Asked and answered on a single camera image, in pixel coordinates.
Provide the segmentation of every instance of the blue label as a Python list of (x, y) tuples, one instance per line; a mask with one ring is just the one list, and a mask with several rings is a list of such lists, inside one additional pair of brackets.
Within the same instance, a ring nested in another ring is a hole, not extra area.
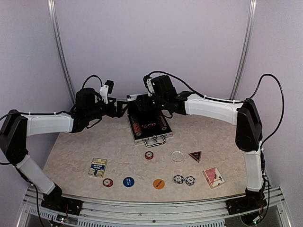
[(98, 165), (98, 164), (91, 164), (90, 168), (94, 169), (94, 170), (104, 170), (105, 166), (104, 165)]
[(134, 185), (134, 179), (131, 177), (127, 177), (123, 180), (123, 184), (125, 187), (132, 187)]

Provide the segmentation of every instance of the lavender wall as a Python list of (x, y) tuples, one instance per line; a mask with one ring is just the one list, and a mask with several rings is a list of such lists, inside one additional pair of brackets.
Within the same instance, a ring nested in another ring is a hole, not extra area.
[[(57, 0), (75, 89), (97, 74), (112, 96), (146, 91), (153, 70), (175, 74), (208, 96), (228, 98), (244, 41), (249, 0)], [(185, 87), (173, 81), (181, 91)], [(88, 83), (98, 88), (98, 82)]]
[[(259, 0), (244, 76), (237, 95), (250, 96), (259, 77), (272, 73), (285, 93), (285, 118), (264, 145), (267, 172), (281, 186), (294, 226), (302, 226), (303, 204), (303, 2)], [(264, 135), (276, 127), (281, 98), (273, 79), (265, 79), (255, 97)]]
[[(71, 101), (56, 52), (47, 1), (0, 1), (0, 116), (10, 109), (53, 112)], [(56, 134), (29, 138), (27, 149), (42, 167)], [(6, 162), (0, 152), (0, 162)], [(0, 166), (1, 226), (16, 226), (27, 184), (12, 166)]]

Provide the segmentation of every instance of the red poker chip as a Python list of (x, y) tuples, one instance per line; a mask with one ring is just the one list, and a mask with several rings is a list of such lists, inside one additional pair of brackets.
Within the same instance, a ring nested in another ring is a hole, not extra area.
[(147, 151), (147, 152), (145, 153), (145, 158), (146, 158), (147, 160), (151, 160), (151, 159), (153, 158), (153, 153), (152, 153), (151, 151)]
[(103, 180), (103, 185), (104, 185), (105, 187), (107, 187), (107, 188), (113, 186), (113, 184), (114, 184), (114, 182), (113, 182), (112, 179), (105, 178), (105, 179)]

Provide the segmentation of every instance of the wire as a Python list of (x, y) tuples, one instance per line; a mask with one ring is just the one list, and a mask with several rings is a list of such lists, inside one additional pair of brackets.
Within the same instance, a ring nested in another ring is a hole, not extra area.
[(13, 112), (13, 113), (7, 113), (6, 115), (0, 117), (0, 121), (2, 121), (4, 118), (10, 115), (14, 114), (22, 114), (22, 115), (57, 115), (57, 114), (62, 114), (62, 113), (68, 113), (67, 111), (59, 111), (59, 112), (54, 112), (54, 113), (24, 113), (24, 112)]
[(259, 224), (261, 221), (263, 221), (265, 216), (267, 215), (267, 212), (268, 212), (268, 209), (269, 209), (269, 202), (270, 202), (270, 183), (269, 183), (268, 178), (266, 180), (265, 177), (263, 177), (263, 179), (264, 179), (265, 182), (268, 183), (268, 185), (267, 185), (267, 187), (268, 187), (268, 202), (267, 202), (267, 208), (266, 208), (265, 214), (262, 216), (262, 219), (257, 224)]
[(6, 163), (0, 162), (1, 166), (7, 166), (7, 165), (10, 165), (10, 164), (11, 164), (10, 162), (6, 162)]
[(66, 206), (66, 212), (65, 212), (65, 213), (66, 213), (66, 221), (67, 221), (67, 219), (68, 219), (68, 213), (67, 213), (67, 212), (68, 212), (68, 204), (67, 204), (67, 206)]
[(264, 207), (263, 207), (262, 204), (260, 204), (260, 205), (261, 205), (261, 215), (263, 216), (263, 214), (264, 214)]
[(92, 78), (92, 77), (98, 78), (99, 81), (100, 81), (101, 87), (103, 86), (102, 80), (101, 80), (101, 78), (100, 78), (99, 76), (97, 76), (97, 75), (91, 75), (91, 76), (87, 77), (87, 79), (84, 81), (84, 83), (83, 83), (83, 85), (82, 85), (82, 89), (84, 89), (85, 84), (86, 84), (87, 81), (88, 81), (90, 78)]
[(189, 85), (188, 85), (185, 81), (183, 81), (182, 79), (180, 79), (180, 78), (178, 78), (178, 77), (176, 77), (176, 76), (174, 76), (174, 75), (172, 75), (172, 74), (170, 74), (170, 73), (164, 72), (164, 71), (153, 71), (153, 72), (149, 73), (146, 77), (150, 77), (150, 76), (151, 76), (152, 74), (154, 74), (154, 73), (162, 73), (162, 74), (168, 75), (168, 76), (170, 76), (170, 77), (173, 77), (173, 78), (175, 78), (175, 79), (181, 81), (181, 82), (182, 82), (186, 87), (188, 87), (192, 92), (194, 92), (195, 94), (197, 94), (198, 96), (200, 96), (200, 97), (202, 97), (202, 98), (205, 98), (205, 99), (208, 99), (208, 100), (212, 100), (212, 101), (216, 101), (216, 102), (221, 102), (221, 103), (233, 103), (233, 104), (245, 103), (245, 102), (251, 100), (251, 99), (256, 95), (256, 93), (257, 93), (257, 91), (258, 91), (258, 89), (259, 89), (259, 86), (260, 86), (260, 84), (261, 84), (262, 79), (263, 79), (264, 77), (272, 77), (272, 78), (277, 82), (277, 84), (279, 85), (279, 88), (280, 88), (281, 98), (282, 98), (282, 112), (281, 112), (281, 117), (280, 117), (280, 120), (279, 120), (279, 123), (278, 123), (276, 129), (275, 129), (269, 136), (267, 136), (267, 137), (263, 140), (263, 142), (262, 142), (261, 145), (260, 145), (260, 148), (262, 148), (263, 144), (264, 144), (270, 137), (272, 137), (272, 136), (276, 133), (276, 131), (279, 129), (279, 127), (280, 127), (280, 125), (281, 125), (281, 123), (282, 123), (283, 116), (284, 116), (284, 109), (285, 109), (284, 93), (283, 93), (283, 89), (282, 89), (282, 86), (281, 86), (281, 84), (280, 84), (280, 81), (277, 79), (277, 77), (275, 77), (275, 76), (272, 75), (272, 74), (267, 73), (267, 74), (263, 74), (263, 75), (260, 77), (259, 82), (258, 82), (258, 84), (257, 84), (257, 87), (256, 87), (254, 93), (253, 93), (249, 98), (247, 98), (247, 99), (245, 99), (245, 100), (242, 100), (242, 101), (236, 101), (236, 102), (234, 102), (234, 101), (230, 101), (230, 100), (221, 100), (221, 99), (206, 97), (206, 96), (200, 94), (199, 92), (197, 92), (196, 90), (194, 90), (191, 86), (189, 86)]
[(38, 189), (37, 189), (36, 185), (33, 184), (33, 186), (34, 186), (35, 189), (36, 189), (36, 199), (37, 199), (36, 201), (37, 201), (38, 217), (39, 217), (39, 220), (40, 220), (40, 223), (41, 223), (42, 227), (45, 227), (45, 226), (43, 225), (42, 220), (41, 220), (41, 215), (40, 215), (40, 210), (39, 210), (39, 195), (38, 195)]

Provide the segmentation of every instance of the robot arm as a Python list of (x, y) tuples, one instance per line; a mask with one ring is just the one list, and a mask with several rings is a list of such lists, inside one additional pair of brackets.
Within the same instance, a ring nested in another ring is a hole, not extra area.
[(239, 103), (223, 99), (207, 99), (193, 92), (177, 94), (169, 76), (144, 77), (148, 94), (137, 96), (139, 110), (167, 110), (170, 114), (201, 115), (236, 125), (235, 142), (244, 155), (247, 189), (246, 196), (227, 201), (229, 214), (235, 214), (266, 206), (263, 173), (265, 161), (260, 145), (262, 123), (252, 99)]
[(43, 207), (79, 215), (82, 202), (62, 197), (61, 188), (43, 173), (28, 154), (27, 137), (45, 133), (76, 133), (92, 127), (89, 127), (92, 120), (98, 119), (100, 122), (104, 115), (123, 116), (127, 109), (127, 106), (123, 108), (125, 103), (107, 97), (113, 85), (113, 81), (107, 81), (101, 87), (102, 94), (92, 88), (81, 89), (76, 94), (76, 103), (70, 112), (52, 114), (27, 114), (17, 110), (9, 112), (10, 115), (0, 130), (0, 148), (20, 175), (43, 192), (44, 200), (41, 204)]

